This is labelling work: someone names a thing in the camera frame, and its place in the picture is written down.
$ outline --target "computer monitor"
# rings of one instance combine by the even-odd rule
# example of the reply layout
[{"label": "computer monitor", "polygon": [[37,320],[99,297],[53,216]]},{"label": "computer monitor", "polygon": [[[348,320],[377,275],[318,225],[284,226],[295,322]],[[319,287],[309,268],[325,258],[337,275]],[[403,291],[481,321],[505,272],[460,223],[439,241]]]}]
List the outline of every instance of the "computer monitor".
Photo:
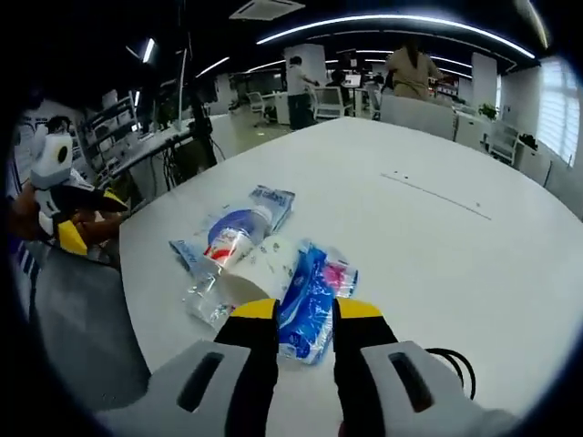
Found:
[{"label": "computer monitor", "polygon": [[361,85],[362,78],[363,77],[361,75],[346,75],[346,80],[344,81],[344,84],[346,86],[357,88]]}]

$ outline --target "window blind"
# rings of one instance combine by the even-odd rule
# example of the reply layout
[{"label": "window blind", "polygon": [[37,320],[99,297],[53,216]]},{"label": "window blind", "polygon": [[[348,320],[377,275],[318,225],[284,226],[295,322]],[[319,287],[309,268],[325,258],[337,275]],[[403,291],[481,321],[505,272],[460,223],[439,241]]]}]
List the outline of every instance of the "window blind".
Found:
[{"label": "window blind", "polygon": [[577,79],[562,59],[544,59],[541,68],[537,138],[572,166],[579,133]]}]

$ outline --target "potted plant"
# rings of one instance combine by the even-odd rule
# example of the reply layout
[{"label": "potted plant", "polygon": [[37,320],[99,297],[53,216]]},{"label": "potted plant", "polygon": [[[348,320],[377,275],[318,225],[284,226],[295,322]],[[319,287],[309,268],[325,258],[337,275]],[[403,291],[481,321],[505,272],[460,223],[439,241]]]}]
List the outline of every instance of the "potted plant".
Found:
[{"label": "potted plant", "polygon": [[484,103],[477,111],[480,115],[488,117],[490,120],[496,120],[498,111],[496,108],[488,103]]},{"label": "potted plant", "polygon": [[532,148],[533,150],[538,150],[537,141],[535,140],[535,138],[532,135],[523,134],[520,137],[518,137],[518,139],[520,141],[522,141],[523,143],[525,143],[530,148]]}]

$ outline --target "white table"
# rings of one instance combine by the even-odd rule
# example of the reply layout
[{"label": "white table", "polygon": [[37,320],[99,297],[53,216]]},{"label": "white table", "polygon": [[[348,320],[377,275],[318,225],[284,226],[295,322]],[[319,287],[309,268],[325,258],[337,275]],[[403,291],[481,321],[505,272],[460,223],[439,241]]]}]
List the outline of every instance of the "white table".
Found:
[{"label": "white table", "polygon": [[[191,279],[169,239],[191,238],[205,211],[256,184],[297,194],[281,233],[340,249],[360,269],[354,297],[397,338],[463,353],[483,406],[524,414],[561,369],[583,316],[577,218],[467,147],[341,117],[220,163],[122,225],[129,315],[151,371],[214,336],[183,308]],[[281,361],[269,435],[337,435],[333,361],[332,348],[317,367]]]}]

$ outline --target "blue plastic package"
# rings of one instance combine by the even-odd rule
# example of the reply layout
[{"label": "blue plastic package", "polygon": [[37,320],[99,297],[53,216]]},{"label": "blue plastic package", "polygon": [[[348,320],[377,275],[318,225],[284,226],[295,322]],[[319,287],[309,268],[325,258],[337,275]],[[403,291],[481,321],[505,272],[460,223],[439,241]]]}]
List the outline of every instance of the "blue plastic package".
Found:
[{"label": "blue plastic package", "polygon": [[307,364],[319,362],[332,338],[334,298],[352,296],[357,280],[358,270],[310,245],[281,304],[280,353]]}]

